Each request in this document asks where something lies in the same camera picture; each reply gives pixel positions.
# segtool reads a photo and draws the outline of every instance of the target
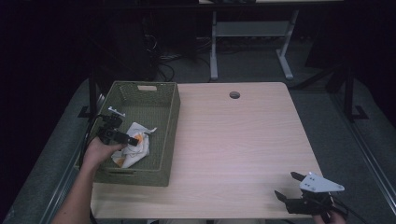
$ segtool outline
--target wire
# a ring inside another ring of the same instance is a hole
[[[346,212],[344,212],[344,211],[342,211],[341,209],[339,209],[339,208],[337,208],[337,207],[334,207],[333,205],[324,204],[323,202],[319,202],[319,201],[316,200],[316,199],[312,199],[312,198],[308,198],[308,197],[307,197],[306,199],[307,199],[309,202],[311,202],[311,203],[315,203],[315,204],[319,205],[320,207],[326,209],[327,211],[333,210],[334,212],[340,214],[345,220],[347,220],[348,211],[347,211],[346,208],[345,208],[345,209],[346,209]]]
[[[337,197],[332,196],[335,200],[334,202],[337,203],[338,205],[344,207],[348,212],[352,213],[355,217],[357,217],[358,219],[361,220],[361,222],[365,223],[365,224],[369,224],[363,217],[361,217],[357,212],[355,212],[354,210],[352,210],[350,207],[348,207],[346,204],[344,204],[343,202],[341,202],[341,200],[339,200]]]
[[[210,37],[204,37],[202,39],[206,40],[206,42],[203,45],[197,47],[197,52],[207,49],[212,45],[212,39]]]
[[[158,41],[157,41],[157,38],[155,38],[155,36],[154,36],[154,35],[145,35],[145,37],[150,37],[151,39],[153,39],[153,40],[154,40],[154,46],[153,46],[151,49],[155,49],[155,48],[157,48]]]
[[[173,60],[176,59],[181,59],[183,57],[183,55],[181,54],[174,54],[174,55],[170,55],[170,56],[160,56],[160,59],[163,60],[163,62],[171,62]]]
[[[164,82],[171,82],[171,81],[173,81],[173,78],[175,77],[175,69],[174,69],[173,67],[171,67],[170,65],[164,64],[164,63],[159,63],[158,65],[159,65],[159,67],[158,67],[158,73],[163,77],[163,81],[164,81]],[[172,76],[171,76],[171,77],[167,77],[167,76],[165,75],[165,73],[160,69],[160,66],[165,66],[165,67],[169,68],[169,69],[171,70],[171,72],[172,72]]]
[[[228,44],[226,47],[226,49],[221,50],[221,46],[219,46],[219,54],[236,54],[245,50],[249,50],[249,43],[246,42],[246,40],[244,41],[244,39],[241,40],[241,38],[227,38],[226,40],[224,40],[224,42],[226,44]]]
[[[222,37],[216,38],[216,44],[220,43],[220,41],[222,41],[224,38],[226,38],[226,37],[222,36]],[[210,52],[211,49],[209,49],[209,48],[212,46],[212,39],[210,37],[208,37],[208,39],[209,40],[204,45],[197,47],[197,53]]]
[[[210,68],[210,64],[209,62],[207,62],[205,59],[201,58],[201,57],[197,57],[198,60],[201,60],[202,62],[204,62],[209,68]]]
[[[282,221],[284,221],[284,222],[286,222],[286,223],[289,223],[289,224],[295,224],[294,222],[292,222],[292,221],[290,221],[290,220],[287,220],[287,219],[281,219]]]

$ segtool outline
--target wooden table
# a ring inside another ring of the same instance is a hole
[[[301,196],[295,171],[321,175],[283,83],[179,84],[169,187],[98,184],[98,218],[288,218],[274,190]],[[230,97],[240,93],[239,99]]]

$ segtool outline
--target floor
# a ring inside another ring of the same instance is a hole
[[[200,41],[204,48],[205,39]],[[275,52],[282,42],[282,38],[222,40],[222,49],[218,56],[219,79],[216,82],[284,82],[292,87],[321,71],[317,68],[304,67],[312,43],[294,40],[287,53],[294,79],[286,80]],[[164,58],[170,59],[174,55],[168,53]],[[181,58],[163,62],[171,68],[164,65],[160,68],[168,79],[173,75],[173,70],[175,72],[173,81],[176,83],[211,82],[207,49],[204,48],[203,53],[198,56],[199,59],[195,61]],[[356,214],[366,219],[367,223],[396,223],[395,211],[389,206],[392,201],[384,196],[385,189],[378,184],[379,180],[372,169],[373,165],[364,157],[364,153],[367,154],[367,150],[364,149],[368,148],[379,163],[380,170],[391,186],[390,189],[396,186],[396,176],[393,173],[396,168],[393,162],[396,158],[396,150],[394,150],[396,131],[375,105],[370,92],[357,80],[354,105],[360,105],[368,115],[368,119],[350,123],[340,106],[343,101],[343,90],[336,94],[327,93],[324,87],[328,80],[329,78],[325,77],[303,90],[290,91],[320,169],[326,178],[346,187],[346,190],[337,197]],[[157,76],[156,81],[163,81],[163,76]],[[63,189],[67,189],[67,186],[62,184],[62,179],[73,179],[73,174],[66,174],[64,169],[51,170],[48,167],[70,166],[72,152],[78,147],[87,126],[86,119],[76,119],[79,110],[84,105],[88,105],[87,95],[87,82],[84,82],[64,111],[5,223],[46,223],[50,220],[51,214],[56,210],[56,203],[52,199],[62,200]],[[74,133],[72,136],[63,139],[62,142],[57,141],[65,133],[72,131]],[[46,181],[47,184],[33,192],[32,189],[37,185],[40,186],[42,181]],[[37,206],[28,206],[33,202]],[[300,224],[313,223],[311,218],[291,221]],[[146,221],[100,219],[98,222],[113,224]],[[286,222],[267,220],[266,223]],[[351,212],[347,223],[363,222]]]

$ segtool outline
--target wicker basket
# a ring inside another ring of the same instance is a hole
[[[99,114],[110,115],[112,106],[126,114],[119,130],[126,133],[133,122],[148,129],[157,127],[149,136],[149,155],[130,168],[119,168],[108,159],[100,166],[94,181],[99,183],[166,187],[172,167],[180,98],[176,83],[116,81],[113,83]],[[103,122],[92,127],[96,136]]]

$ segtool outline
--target dark wall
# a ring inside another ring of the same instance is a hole
[[[87,76],[82,11],[73,2],[0,2],[0,220]]]
[[[307,65],[346,62],[396,127],[396,4],[346,1],[329,10]]]

